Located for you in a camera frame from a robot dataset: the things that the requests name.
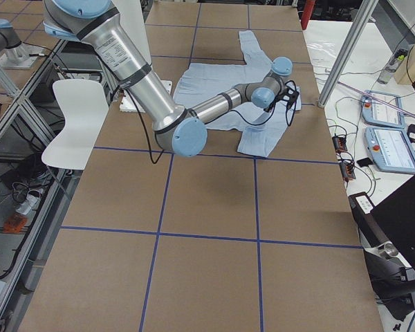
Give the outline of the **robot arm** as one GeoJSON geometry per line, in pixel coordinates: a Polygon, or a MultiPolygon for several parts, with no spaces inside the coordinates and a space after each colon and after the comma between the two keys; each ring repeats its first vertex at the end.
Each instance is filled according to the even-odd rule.
{"type": "Polygon", "coordinates": [[[59,39],[79,41],[93,47],[117,79],[119,87],[133,97],[152,119],[161,149],[179,156],[199,154],[208,138],[207,123],[251,102],[269,112],[283,100],[295,107],[299,93],[288,79],[292,63],[278,57],[260,82],[238,84],[192,108],[177,104],[161,84],[120,23],[112,1],[45,1],[45,31],[59,39]]]}

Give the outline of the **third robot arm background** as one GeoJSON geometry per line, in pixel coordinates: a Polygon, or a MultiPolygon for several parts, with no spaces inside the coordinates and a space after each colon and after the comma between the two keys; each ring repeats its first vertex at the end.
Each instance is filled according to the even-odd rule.
{"type": "Polygon", "coordinates": [[[7,69],[29,69],[38,57],[43,57],[41,46],[25,45],[12,24],[0,19],[0,66],[7,69]]]}

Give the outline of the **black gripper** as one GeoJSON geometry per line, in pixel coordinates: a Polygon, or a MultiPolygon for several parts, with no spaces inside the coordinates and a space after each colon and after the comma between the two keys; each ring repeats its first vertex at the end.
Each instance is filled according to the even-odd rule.
{"type": "Polygon", "coordinates": [[[280,91],[275,96],[274,100],[267,107],[264,107],[264,111],[270,111],[280,101],[286,103],[287,109],[295,110],[297,107],[298,97],[299,97],[299,92],[287,86],[284,90],[280,91]]]}

